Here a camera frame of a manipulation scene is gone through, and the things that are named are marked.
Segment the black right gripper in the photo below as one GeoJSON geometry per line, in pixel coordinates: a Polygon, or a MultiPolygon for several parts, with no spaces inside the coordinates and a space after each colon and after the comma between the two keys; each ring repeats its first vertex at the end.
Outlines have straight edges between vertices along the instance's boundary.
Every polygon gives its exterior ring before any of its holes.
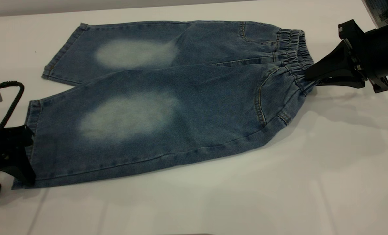
{"type": "Polygon", "coordinates": [[[365,87],[388,91],[388,25],[363,32],[355,20],[338,26],[342,41],[327,56],[305,70],[305,79],[318,86],[365,87]]]}

